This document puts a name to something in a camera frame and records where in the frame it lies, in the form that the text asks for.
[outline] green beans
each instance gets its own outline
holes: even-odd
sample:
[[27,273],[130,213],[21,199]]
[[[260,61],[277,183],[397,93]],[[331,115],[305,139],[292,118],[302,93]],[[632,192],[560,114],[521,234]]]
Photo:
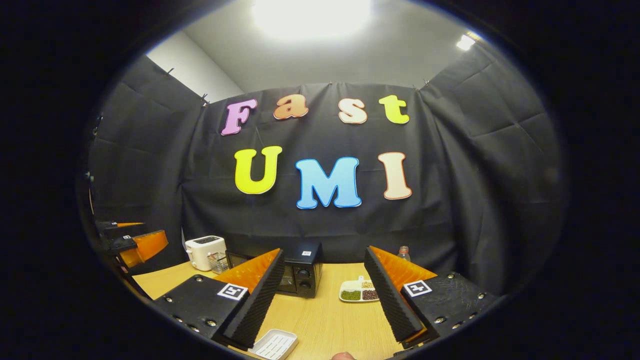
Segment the green beans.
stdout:
[[342,300],[360,300],[360,291],[356,290],[356,291],[346,291],[343,290],[342,293],[340,293],[340,298]]

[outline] plastic bottle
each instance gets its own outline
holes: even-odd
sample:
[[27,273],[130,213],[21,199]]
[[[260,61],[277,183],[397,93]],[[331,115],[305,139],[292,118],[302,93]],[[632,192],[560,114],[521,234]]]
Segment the plastic bottle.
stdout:
[[411,257],[409,256],[409,247],[408,246],[400,246],[400,251],[398,252],[398,257],[403,258],[409,262],[411,262]]

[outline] letter m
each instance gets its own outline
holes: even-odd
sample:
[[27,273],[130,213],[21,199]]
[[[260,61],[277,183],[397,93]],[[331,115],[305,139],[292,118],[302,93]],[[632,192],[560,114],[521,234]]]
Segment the letter m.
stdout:
[[359,161],[356,158],[339,158],[331,175],[326,176],[322,167],[315,159],[304,159],[296,163],[296,168],[301,175],[300,201],[296,204],[300,209],[313,209],[318,205],[314,199],[316,192],[318,199],[324,207],[329,206],[333,193],[338,189],[338,196],[333,205],[338,208],[353,208],[362,203],[356,190],[356,167]]

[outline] divided plate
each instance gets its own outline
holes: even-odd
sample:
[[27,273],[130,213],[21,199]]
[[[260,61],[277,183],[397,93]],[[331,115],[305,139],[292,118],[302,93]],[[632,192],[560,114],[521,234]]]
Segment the divided plate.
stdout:
[[[373,282],[371,282],[371,280],[365,280],[364,276],[359,276],[358,280],[352,280],[352,281],[345,281],[342,283],[342,285],[340,285],[340,291],[338,292],[338,299],[340,299],[340,301],[344,301],[344,302],[371,302],[371,301],[378,301],[379,299],[371,299],[371,300],[362,300],[362,296],[364,294],[364,291],[367,290],[372,290],[372,291],[376,291],[375,288],[363,288],[362,287],[362,283],[363,282],[369,282],[371,283],[373,286]],[[358,291],[360,293],[360,299],[359,300],[344,300],[341,295],[343,291]]]

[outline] white toaster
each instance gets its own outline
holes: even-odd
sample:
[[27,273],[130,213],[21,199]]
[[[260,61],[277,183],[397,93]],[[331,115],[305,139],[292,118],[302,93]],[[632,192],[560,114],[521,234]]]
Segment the white toaster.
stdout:
[[224,254],[227,251],[225,239],[213,235],[185,241],[184,246],[193,267],[201,271],[211,270],[209,255],[217,252]]

